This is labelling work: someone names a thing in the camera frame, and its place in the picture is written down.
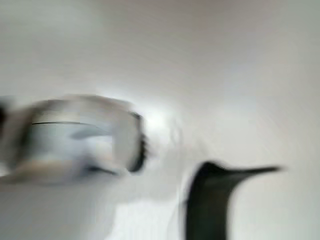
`white surface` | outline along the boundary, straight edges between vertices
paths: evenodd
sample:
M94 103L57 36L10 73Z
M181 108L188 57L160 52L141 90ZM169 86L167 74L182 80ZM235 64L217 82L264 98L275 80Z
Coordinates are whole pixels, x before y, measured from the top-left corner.
M0 94L18 104L69 93L131 101L153 154L143 174L114 185L2 186L1 239L165 240L206 157L287 169L238 189L230 239L319 238L318 2L0 3Z

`white wall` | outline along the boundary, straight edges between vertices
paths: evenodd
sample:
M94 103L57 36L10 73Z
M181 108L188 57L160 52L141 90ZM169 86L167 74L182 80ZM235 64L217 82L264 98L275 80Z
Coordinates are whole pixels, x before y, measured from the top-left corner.
M311 0L0 0L1 95L132 101L153 149L146 171L120 183L5 187L4 236L44 239L65 226L57 239L174 238L189 173L211 157L286 167L239 188L230 239L318 239L318 10ZM62 194L81 197L60 206ZM12 216L17 205L37 235Z

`dark silhouette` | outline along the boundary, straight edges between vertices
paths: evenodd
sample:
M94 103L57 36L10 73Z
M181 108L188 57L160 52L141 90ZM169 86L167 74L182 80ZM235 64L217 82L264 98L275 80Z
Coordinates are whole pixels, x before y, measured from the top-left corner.
M233 190L251 176L278 169L228 170L212 162L203 163L191 184L187 200L185 239L227 239L228 202Z

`white background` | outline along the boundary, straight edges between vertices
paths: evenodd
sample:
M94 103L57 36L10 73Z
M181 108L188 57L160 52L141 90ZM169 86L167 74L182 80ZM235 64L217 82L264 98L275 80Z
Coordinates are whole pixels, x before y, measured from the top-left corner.
M248 180L231 240L317 240L319 3L0 0L0 95L131 101L145 171L70 187L0 187L2 240L172 240L196 165L280 165Z

